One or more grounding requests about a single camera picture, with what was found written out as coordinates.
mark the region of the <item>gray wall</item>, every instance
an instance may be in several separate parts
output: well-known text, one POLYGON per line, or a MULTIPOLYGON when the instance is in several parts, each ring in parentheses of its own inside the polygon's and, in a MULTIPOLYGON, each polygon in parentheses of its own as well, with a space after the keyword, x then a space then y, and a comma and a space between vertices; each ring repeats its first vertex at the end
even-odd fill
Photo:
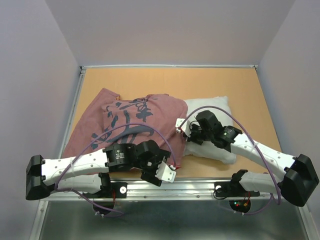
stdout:
POLYGON ((0 1, 0 239, 29 239, 31 156, 57 156, 78 63, 44 0, 0 1))
POLYGON ((46 0, 81 66, 258 64, 294 0, 46 0))
MULTIPOLYGON (((320 1, 296 0, 258 66, 282 147, 308 155, 320 175, 320 1)), ((308 205, 320 230, 320 186, 308 205)))

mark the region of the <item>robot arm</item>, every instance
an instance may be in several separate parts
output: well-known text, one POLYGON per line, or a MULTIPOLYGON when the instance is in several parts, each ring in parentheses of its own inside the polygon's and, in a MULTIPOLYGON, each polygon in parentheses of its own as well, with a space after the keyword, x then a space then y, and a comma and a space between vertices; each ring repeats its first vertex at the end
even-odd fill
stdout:
MULTIPOLYGON (((233 126, 222 126, 215 114, 209 110, 197 114, 198 124, 189 123, 180 128, 183 119, 176 122, 177 131, 182 131, 187 141, 201 145, 212 142, 216 147, 244 156, 265 167, 258 146, 281 190, 281 195, 293 205, 303 207, 319 183, 319 178, 309 157, 298 157, 281 153, 259 142, 254 145, 246 134, 233 126)), ((276 193, 276 187, 269 174, 240 170, 232 176, 230 182, 221 184, 220 197, 234 197, 251 191, 276 193)))
POLYGON ((62 176, 59 189, 75 189, 96 197, 107 197, 111 186, 109 173, 127 172, 132 168, 142 171, 142 180, 160 186, 162 181, 175 180, 175 167, 166 164, 170 155, 153 140, 138 145, 113 144, 80 156, 74 164, 75 157, 43 159, 36 155, 30 159, 26 169, 25 198, 39 200, 54 193, 56 181, 69 164, 71 167, 62 176))

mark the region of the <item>pink cloth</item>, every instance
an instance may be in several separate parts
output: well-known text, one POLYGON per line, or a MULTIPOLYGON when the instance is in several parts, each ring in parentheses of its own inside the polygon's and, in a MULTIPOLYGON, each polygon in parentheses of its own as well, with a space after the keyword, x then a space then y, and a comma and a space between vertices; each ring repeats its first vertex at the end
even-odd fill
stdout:
MULTIPOLYGON (((119 97, 119 94, 105 88, 99 92, 75 126, 63 157, 78 155, 98 135, 114 127, 127 123, 146 123, 165 136, 174 151, 177 167, 180 167, 186 142, 181 134, 175 133, 175 125, 178 118, 186 118, 187 104, 168 94, 150 94, 134 100, 118 100, 119 97)), ((85 154, 105 148, 113 142, 139 144, 147 140, 154 140, 160 148, 169 150, 155 131, 133 125, 101 137, 85 154)))

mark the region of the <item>white pillow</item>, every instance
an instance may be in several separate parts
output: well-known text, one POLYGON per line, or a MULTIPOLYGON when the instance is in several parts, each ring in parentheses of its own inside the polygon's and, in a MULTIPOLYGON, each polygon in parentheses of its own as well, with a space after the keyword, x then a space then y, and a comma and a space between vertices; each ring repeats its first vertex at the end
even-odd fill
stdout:
MULTIPOLYGON (((194 111, 195 109, 202 106, 216 106, 223 110, 226 110, 231 114, 230 107, 228 106, 228 97, 227 96, 219 96, 214 98, 198 98, 198 99, 189 99, 184 100, 188 106, 187 116, 194 111)), ((201 110, 196 111, 189 118, 190 122, 195 120, 195 117, 198 113, 209 110, 215 114, 217 119, 221 122, 223 126, 233 126, 233 120, 226 115, 224 112, 214 109, 214 108, 203 108, 201 110)), ((236 162, 236 155, 228 152, 227 150, 217 148, 213 143, 209 141, 205 141, 202 145, 198 145, 194 142, 186 142, 184 148, 184 156, 186 155, 194 155, 197 157, 203 157, 208 159, 215 159, 223 162, 224 164, 234 164, 236 162)))

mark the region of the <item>aluminum frame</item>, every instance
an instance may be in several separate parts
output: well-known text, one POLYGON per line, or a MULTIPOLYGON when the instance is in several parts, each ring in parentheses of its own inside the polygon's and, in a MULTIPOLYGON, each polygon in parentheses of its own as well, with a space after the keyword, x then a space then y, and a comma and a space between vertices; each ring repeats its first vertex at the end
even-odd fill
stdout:
MULTIPOLYGON (((68 124, 65 130, 59 157, 61 157, 71 134, 71 126, 74 120, 75 111, 78 105, 79 96, 89 68, 255 68, 257 65, 170 65, 170 64, 125 64, 125 65, 103 65, 103 66, 83 66, 76 93, 73 99, 72 110, 69 115, 68 124)), ((113 182, 127 182, 127 198, 117 199, 117 201, 190 201, 190 200, 213 200, 213 190, 215 184, 224 182, 229 178, 178 178, 174 183, 163 183, 161 187, 153 186, 143 180, 137 179, 112 179, 113 182)), ((258 198, 269 198, 268 193, 261 194, 258 198)), ((95 201, 108 201, 105 198, 96 198, 95 201)), ((44 200, 39 201, 36 216, 33 222, 30 240, 38 240, 41 236, 42 226, 45 220, 49 201, 84 201, 73 192, 55 193, 44 200)), ((310 240, 320 240, 313 217, 307 205, 298 208, 301 219, 310 240)))

